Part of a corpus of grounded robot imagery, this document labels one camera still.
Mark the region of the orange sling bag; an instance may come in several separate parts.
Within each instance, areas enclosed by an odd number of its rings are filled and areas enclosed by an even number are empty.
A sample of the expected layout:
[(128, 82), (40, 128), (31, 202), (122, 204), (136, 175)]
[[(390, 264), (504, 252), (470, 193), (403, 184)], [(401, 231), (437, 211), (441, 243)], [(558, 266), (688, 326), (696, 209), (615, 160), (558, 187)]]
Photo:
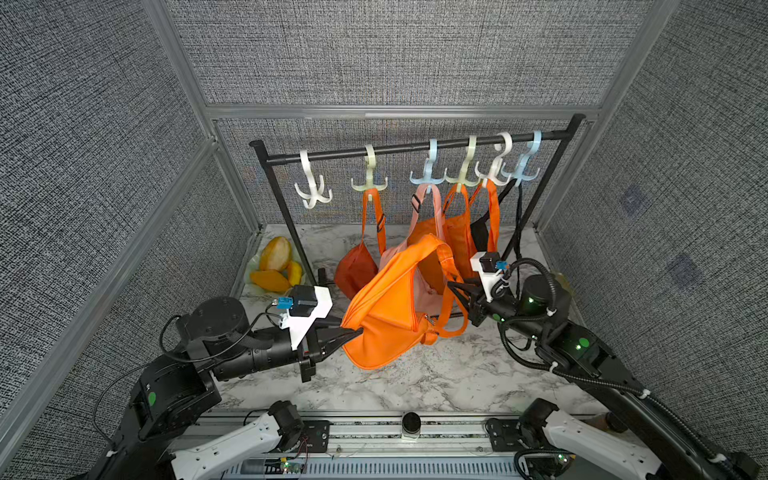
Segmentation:
[(468, 312), (452, 312), (449, 288), (438, 296), (438, 318), (416, 308), (415, 278), (419, 264), (430, 255), (439, 260), (446, 281), (463, 282), (446, 242), (427, 234), (394, 257), (352, 299), (342, 326), (363, 333), (343, 346), (350, 361), (363, 370), (384, 367), (417, 344), (462, 335)]
[(469, 224), (468, 252), (473, 256), (480, 252), (497, 252), (500, 237), (501, 211), (496, 185), (490, 180), (481, 181), (470, 198), (470, 206), (482, 195), (487, 195), (487, 212)]
[[(454, 264), (463, 281), (468, 283), (470, 279), (477, 279), (479, 275), (472, 270), (470, 262), (477, 252), (470, 229), (470, 207), (474, 198), (469, 196), (464, 186), (460, 187), (459, 193), (456, 193), (455, 187), (451, 187), (446, 200), (442, 199), (437, 187), (433, 187), (429, 194), (426, 193), (426, 188), (419, 187), (414, 197), (416, 207), (422, 205), (424, 196), (433, 200), (433, 215), (426, 220), (418, 220), (417, 212), (414, 212), (413, 218), (416, 222), (407, 237), (407, 245), (417, 243), (427, 234), (435, 235), (451, 248)], [(460, 215), (447, 217), (446, 210), (456, 199), (464, 204), (464, 211)]]

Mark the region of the black sling bag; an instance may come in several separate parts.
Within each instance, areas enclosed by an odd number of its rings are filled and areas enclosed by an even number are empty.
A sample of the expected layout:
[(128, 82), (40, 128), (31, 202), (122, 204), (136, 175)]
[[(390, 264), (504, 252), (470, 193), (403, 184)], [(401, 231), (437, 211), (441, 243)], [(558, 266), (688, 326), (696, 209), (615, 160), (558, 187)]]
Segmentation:
[[(518, 187), (514, 187), (516, 189), (516, 203), (515, 203), (515, 217), (514, 217), (514, 232), (511, 237), (511, 239), (508, 241), (507, 246), (505, 247), (504, 257), (508, 257), (508, 255), (512, 252), (514, 252), (514, 258), (515, 260), (520, 259), (522, 257), (521, 252), (521, 239), (522, 239), (522, 229), (523, 229), (523, 187), (522, 185)], [(512, 191), (512, 186), (506, 186), (502, 190), (501, 194), (498, 194), (498, 200), (499, 200), (499, 206), (503, 203), (506, 196)]]

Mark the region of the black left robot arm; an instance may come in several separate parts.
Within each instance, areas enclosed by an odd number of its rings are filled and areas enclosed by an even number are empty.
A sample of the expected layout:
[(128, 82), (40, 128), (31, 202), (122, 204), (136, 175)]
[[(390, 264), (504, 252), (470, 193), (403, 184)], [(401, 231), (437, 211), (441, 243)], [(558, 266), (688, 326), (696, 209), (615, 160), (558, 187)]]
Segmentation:
[(242, 303), (220, 296), (168, 322), (179, 334), (171, 349), (135, 367), (128, 404), (107, 448), (86, 479), (172, 479), (173, 441), (221, 400), (218, 383), (297, 364), (309, 381), (318, 363), (361, 335), (326, 316), (298, 347), (290, 332), (275, 325), (258, 329)]

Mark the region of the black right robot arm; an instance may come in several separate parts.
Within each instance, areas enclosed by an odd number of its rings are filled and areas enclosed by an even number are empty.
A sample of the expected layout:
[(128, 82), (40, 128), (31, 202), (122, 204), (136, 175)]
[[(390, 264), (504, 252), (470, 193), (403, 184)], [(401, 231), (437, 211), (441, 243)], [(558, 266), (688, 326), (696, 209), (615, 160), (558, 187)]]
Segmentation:
[(590, 426), (551, 402), (534, 401), (518, 420), (524, 449), (519, 476), (531, 478), (530, 455), (574, 455), (620, 479), (755, 479), (760, 467), (744, 452), (727, 453), (691, 428), (640, 383), (613, 350), (569, 318), (571, 296), (540, 262), (513, 263), (496, 253), (471, 260), (476, 278), (451, 277), (446, 289), (479, 325), (496, 322), (518, 363), (565, 379), (589, 393), (640, 440), (632, 444)]

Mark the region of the light blue hook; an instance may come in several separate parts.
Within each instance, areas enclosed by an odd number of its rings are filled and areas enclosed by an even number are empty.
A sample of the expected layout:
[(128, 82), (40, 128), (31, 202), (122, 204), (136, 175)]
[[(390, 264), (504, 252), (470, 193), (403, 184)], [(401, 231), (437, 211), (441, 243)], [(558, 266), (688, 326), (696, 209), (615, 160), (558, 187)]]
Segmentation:
[(429, 141), (428, 157), (424, 162), (422, 177), (416, 178), (414, 172), (410, 172), (409, 180), (414, 185), (427, 185), (427, 189), (430, 189), (432, 185), (439, 185), (445, 181), (444, 177), (434, 177), (433, 169), (437, 162), (438, 156), (438, 140), (431, 139)]
[(533, 175), (527, 175), (525, 173), (525, 170), (527, 168), (529, 161), (538, 153), (540, 149), (541, 141), (542, 141), (542, 132), (538, 130), (534, 131), (533, 140), (527, 143), (529, 150), (519, 156), (515, 166), (515, 170), (508, 172), (505, 169), (506, 164), (505, 163), (502, 164), (500, 173), (505, 178), (505, 185), (509, 184), (510, 181), (514, 179), (515, 180), (514, 186), (518, 187), (523, 182), (532, 181), (537, 178), (537, 176), (540, 173), (540, 169), (537, 169)]

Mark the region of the white hook right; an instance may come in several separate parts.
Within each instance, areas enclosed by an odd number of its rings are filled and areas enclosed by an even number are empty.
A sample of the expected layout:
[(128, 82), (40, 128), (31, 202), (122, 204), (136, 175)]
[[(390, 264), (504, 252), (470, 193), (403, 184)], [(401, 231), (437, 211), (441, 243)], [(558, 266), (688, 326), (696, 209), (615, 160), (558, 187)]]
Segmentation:
[(475, 174), (480, 179), (480, 185), (483, 188), (487, 188), (489, 183), (493, 183), (496, 186), (506, 186), (511, 180), (511, 175), (509, 173), (504, 173), (502, 168), (505, 165), (504, 157), (508, 155), (513, 148), (512, 136), (508, 132), (500, 132), (499, 135), (503, 138), (503, 143), (494, 145), (497, 155), (493, 159), (488, 173), (482, 174), (479, 170), (479, 163), (476, 163), (475, 165)]

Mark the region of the white hook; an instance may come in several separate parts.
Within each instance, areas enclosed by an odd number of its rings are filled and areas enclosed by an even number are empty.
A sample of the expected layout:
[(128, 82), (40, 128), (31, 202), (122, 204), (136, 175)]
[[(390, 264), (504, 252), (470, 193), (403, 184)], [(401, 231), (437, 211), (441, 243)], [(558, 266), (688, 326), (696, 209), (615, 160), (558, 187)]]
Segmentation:
[(333, 192), (331, 189), (325, 191), (325, 181), (323, 175), (315, 178), (311, 163), (309, 160), (309, 154), (307, 150), (301, 150), (299, 152), (300, 163), (307, 180), (309, 188), (308, 192), (303, 192), (297, 183), (294, 184), (296, 193), (302, 199), (302, 203), (305, 209), (314, 209), (318, 203), (328, 204), (333, 200)]
[(504, 157), (508, 155), (513, 148), (512, 136), (508, 132), (500, 132), (499, 135), (503, 138), (503, 143), (494, 145), (497, 155), (493, 159), (488, 173), (482, 174), (479, 170), (479, 163), (476, 163), (475, 165), (475, 174), (480, 179), (480, 185), (483, 188), (487, 188), (489, 183), (493, 183), (496, 186), (506, 186), (511, 180), (511, 175), (509, 173), (504, 173), (502, 168), (505, 165)]

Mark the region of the light blue hook far right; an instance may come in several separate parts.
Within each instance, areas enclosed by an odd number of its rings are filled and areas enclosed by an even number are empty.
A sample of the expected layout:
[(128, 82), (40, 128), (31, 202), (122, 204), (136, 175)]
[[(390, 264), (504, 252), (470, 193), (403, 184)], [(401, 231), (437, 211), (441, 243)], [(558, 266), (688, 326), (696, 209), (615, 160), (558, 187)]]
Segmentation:
[(525, 170), (527, 168), (529, 161), (538, 153), (540, 149), (541, 141), (542, 141), (542, 132), (538, 130), (534, 131), (533, 140), (527, 143), (529, 150), (519, 156), (515, 166), (515, 170), (508, 172), (505, 169), (506, 164), (505, 163), (502, 164), (500, 173), (505, 178), (505, 185), (509, 184), (510, 181), (514, 179), (515, 180), (514, 186), (518, 187), (523, 182), (532, 181), (537, 178), (537, 176), (540, 173), (540, 169), (537, 169), (533, 175), (527, 175), (525, 173)]

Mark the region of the white hook far left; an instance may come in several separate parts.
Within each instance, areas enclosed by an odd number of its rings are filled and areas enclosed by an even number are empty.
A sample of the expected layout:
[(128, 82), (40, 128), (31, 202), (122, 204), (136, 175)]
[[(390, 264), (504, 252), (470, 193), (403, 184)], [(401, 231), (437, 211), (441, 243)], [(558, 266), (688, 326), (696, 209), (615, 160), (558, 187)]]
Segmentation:
[(300, 163), (307, 180), (309, 188), (308, 192), (303, 192), (297, 183), (294, 184), (296, 193), (302, 199), (302, 203), (305, 209), (314, 209), (318, 203), (328, 204), (333, 200), (333, 192), (331, 189), (325, 191), (325, 181), (323, 175), (315, 178), (311, 163), (309, 160), (309, 154), (307, 150), (301, 150), (299, 152)]

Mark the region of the pale green hook right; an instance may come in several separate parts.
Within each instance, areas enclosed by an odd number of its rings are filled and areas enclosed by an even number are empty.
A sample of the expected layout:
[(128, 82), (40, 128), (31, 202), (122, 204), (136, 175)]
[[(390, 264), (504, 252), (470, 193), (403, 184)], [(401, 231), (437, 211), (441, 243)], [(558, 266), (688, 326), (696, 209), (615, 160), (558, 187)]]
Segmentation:
[(478, 179), (470, 180), (468, 178), (469, 167), (474, 160), (476, 147), (477, 137), (475, 135), (470, 135), (468, 138), (468, 145), (466, 147), (465, 158), (460, 166), (458, 176), (456, 178), (450, 177), (448, 175), (448, 169), (445, 169), (444, 171), (443, 179), (449, 184), (455, 186), (456, 193), (460, 193), (465, 187), (476, 187), (481, 183), (481, 181)]

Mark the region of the pale green hook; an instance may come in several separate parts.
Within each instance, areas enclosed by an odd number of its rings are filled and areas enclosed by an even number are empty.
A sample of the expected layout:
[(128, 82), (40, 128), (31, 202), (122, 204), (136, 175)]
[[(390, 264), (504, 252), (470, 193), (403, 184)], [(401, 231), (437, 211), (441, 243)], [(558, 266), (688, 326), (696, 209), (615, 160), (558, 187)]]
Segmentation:
[(374, 172), (376, 169), (377, 161), (374, 147), (371, 144), (365, 145), (365, 157), (366, 157), (366, 170), (365, 181), (363, 184), (357, 185), (354, 180), (350, 180), (351, 188), (358, 192), (367, 192), (369, 190), (383, 191), (388, 187), (389, 180), (384, 177), (383, 184), (376, 184), (374, 182)]
[(450, 177), (448, 175), (448, 169), (445, 169), (444, 171), (443, 179), (449, 184), (455, 186), (456, 193), (460, 193), (465, 187), (476, 187), (481, 183), (481, 181), (478, 179), (470, 180), (468, 178), (469, 167), (474, 160), (476, 147), (477, 137), (475, 135), (470, 135), (468, 138), (468, 145), (466, 147), (465, 158), (460, 166), (458, 176), (456, 178)]

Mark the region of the yellow fruit piece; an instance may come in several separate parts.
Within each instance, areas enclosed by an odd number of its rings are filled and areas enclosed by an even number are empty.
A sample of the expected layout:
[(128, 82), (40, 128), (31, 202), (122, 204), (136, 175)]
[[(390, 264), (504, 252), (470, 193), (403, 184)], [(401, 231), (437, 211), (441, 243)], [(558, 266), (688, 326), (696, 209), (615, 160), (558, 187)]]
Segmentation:
[(299, 285), (303, 276), (302, 265), (296, 261), (290, 261), (286, 268), (286, 275), (291, 286)]

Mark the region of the orange mango slice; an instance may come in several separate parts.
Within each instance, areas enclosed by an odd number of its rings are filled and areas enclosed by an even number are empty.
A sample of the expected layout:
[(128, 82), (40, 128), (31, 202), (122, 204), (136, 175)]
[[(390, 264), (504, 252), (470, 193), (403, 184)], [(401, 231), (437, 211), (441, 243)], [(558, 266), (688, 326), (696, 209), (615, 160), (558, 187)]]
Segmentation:
[(287, 278), (279, 271), (275, 270), (254, 270), (249, 274), (251, 282), (265, 291), (283, 294), (292, 286)]

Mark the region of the light green plate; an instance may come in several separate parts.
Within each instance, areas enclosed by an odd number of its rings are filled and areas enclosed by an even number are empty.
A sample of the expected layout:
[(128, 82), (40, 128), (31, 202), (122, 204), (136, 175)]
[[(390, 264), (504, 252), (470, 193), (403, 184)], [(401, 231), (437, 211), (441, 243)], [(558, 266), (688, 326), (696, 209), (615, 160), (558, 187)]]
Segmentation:
[(304, 268), (293, 259), (290, 245), (278, 240), (265, 247), (257, 268), (248, 273), (248, 280), (265, 291), (284, 294), (303, 283)]

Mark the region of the black clothes rack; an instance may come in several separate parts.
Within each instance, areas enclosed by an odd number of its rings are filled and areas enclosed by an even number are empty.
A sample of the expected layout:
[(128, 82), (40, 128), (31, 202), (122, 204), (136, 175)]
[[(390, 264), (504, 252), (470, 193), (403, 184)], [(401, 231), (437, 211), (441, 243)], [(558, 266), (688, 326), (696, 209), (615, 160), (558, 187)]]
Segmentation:
[[(559, 141), (559, 145), (551, 157), (546, 170), (539, 180), (538, 186), (533, 193), (526, 209), (523, 212), (523, 228), (531, 219), (536, 206), (539, 203), (540, 198), (543, 196), (545, 189), (553, 176), (557, 166), (559, 165), (566, 149), (568, 148), (571, 140), (576, 135), (583, 122), (586, 120), (586, 115), (583, 113), (575, 113), (569, 120), (569, 123), (565, 129), (553, 130), (542, 132), (543, 141)], [(533, 133), (522, 133), (512, 135), (514, 143), (526, 143), (533, 140)], [(477, 145), (491, 145), (502, 143), (503, 138), (500, 135), (479, 137), (477, 139)], [(460, 147), (467, 147), (468, 138), (464, 139), (450, 139), (450, 140), (438, 140), (438, 150), (442, 149), (454, 149)], [(305, 249), (302, 245), (302, 241), (299, 238), (298, 231), (296, 229), (295, 222), (292, 218), (291, 211), (286, 203), (285, 196), (282, 191), (282, 187), (278, 182), (277, 176), (274, 172), (274, 167), (284, 166), (293, 163), (300, 163), (299, 153), (296, 154), (279, 154), (271, 155), (268, 153), (267, 148), (263, 140), (253, 140), (249, 142), (249, 146), (255, 151), (259, 165), (261, 166), (266, 176), (268, 185), (272, 191), (272, 194), (277, 202), (282, 218), (287, 226), (288, 232), (293, 241), (293, 245), (296, 247), (299, 259), (304, 267), (304, 273), (307, 275), (311, 285), (318, 285), (325, 282), (318, 282), (318, 279), (313, 271), (311, 262), (308, 260)], [(376, 155), (391, 155), (391, 154), (403, 154), (417, 151), (427, 151), (429, 149), (429, 142), (419, 143), (406, 143), (398, 145), (385, 145), (374, 147)], [(309, 160), (315, 161), (336, 161), (342, 159), (351, 159), (358, 157), (365, 157), (365, 148), (352, 148), (342, 150), (331, 150), (312, 152), (309, 154)]]

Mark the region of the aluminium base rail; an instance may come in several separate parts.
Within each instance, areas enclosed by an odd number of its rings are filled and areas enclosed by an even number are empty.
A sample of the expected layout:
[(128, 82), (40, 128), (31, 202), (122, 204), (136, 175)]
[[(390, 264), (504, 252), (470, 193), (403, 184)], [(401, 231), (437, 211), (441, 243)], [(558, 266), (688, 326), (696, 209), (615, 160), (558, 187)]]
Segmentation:
[(655, 479), (662, 464), (648, 448), (562, 411), (538, 447), (509, 415), (424, 414), (414, 434), (395, 414), (307, 414), (287, 451), (275, 421), (238, 426), (210, 414), (170, 448), (176, 479)]

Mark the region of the black knob on rail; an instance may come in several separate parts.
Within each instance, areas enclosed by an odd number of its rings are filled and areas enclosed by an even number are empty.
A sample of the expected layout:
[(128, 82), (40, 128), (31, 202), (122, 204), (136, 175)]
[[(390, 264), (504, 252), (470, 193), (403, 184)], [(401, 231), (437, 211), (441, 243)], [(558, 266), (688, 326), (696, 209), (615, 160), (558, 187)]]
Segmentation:
[(421, 434), (422, 420), (416, 412), (406, 412), (401, 418), (401, 438), (416, 440)]

